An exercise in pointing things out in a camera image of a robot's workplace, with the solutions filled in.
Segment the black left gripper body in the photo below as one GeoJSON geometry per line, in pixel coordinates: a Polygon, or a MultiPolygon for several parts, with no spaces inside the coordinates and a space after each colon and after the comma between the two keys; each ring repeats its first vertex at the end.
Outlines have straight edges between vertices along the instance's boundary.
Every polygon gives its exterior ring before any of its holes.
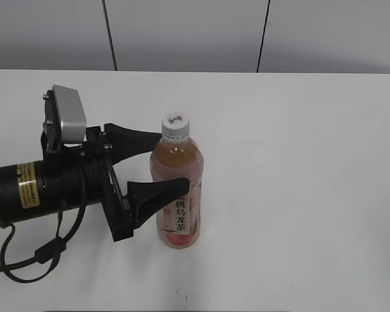
{"type": "Polygon", "coordinates": [[[78,208],[82,215],[87,205],[101,204],[113,241],[131,238],[134,228],[126,211],[114,164],[112,146],[104,127],[88,127],[86,140],[77,146],[61,145],[58,153],[45,150],[40,166],[40,203],[45,213],[78,208]]]}

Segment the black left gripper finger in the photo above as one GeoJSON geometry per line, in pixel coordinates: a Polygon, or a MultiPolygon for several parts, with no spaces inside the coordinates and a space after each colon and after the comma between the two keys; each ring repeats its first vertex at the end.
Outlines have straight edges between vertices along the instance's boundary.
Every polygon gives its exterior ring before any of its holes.
{"type": "Polygon", "coordinates": [[[162,208],[189,192],[190,181],[176,178],[151,183],[127,183],[126,211],[134,229],[140,228],[162,208]]]}
{"type": "Polygon", "coordinates": [[[136,155],[152,152],[162,138],[160,133],[136,131],[113,123],[106,123],[104,130],[107,141],[112,146],[110,152],[112,164],[118,164],[136,155]]]}

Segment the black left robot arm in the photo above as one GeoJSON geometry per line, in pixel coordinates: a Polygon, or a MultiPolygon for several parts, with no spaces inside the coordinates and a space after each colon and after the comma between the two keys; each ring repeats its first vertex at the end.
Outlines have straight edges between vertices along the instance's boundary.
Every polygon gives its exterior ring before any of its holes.
{"type": "Polygon", "coordinates": [[[113,123],[86,129],[86,140],[60,145],[43,160],[0,167],[0,227],[100,203],[113,241],[133,236],[160,209],[189,192],[185,177],[128,182],[119,186],[114,165],[152,152],[161,134],[126,129],[113,123]]]}

